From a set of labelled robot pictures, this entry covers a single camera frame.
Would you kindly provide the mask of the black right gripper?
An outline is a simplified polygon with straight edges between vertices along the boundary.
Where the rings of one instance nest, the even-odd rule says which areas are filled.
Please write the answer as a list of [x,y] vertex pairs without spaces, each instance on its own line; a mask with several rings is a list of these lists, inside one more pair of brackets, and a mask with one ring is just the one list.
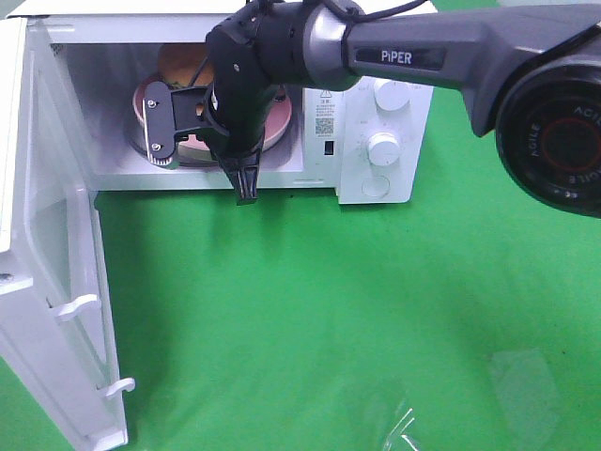
[[210,84],[206,122],[215,130],[206,143],[237,196],[239,205],[257,200],[265,123],[278,85]]

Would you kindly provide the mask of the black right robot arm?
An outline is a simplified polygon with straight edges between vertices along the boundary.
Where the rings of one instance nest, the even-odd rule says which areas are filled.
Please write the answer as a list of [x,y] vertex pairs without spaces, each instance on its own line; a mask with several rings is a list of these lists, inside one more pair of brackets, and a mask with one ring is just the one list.
[[344,91],[363,76],[454,89],[474,134],[493,132],[502,164],[558,210],[600,213],[600,7],[365,14],[350,1],[250,1],[207,36],[206,113],[231,140],[214,154],[254,201],[267,110],[280,85]]

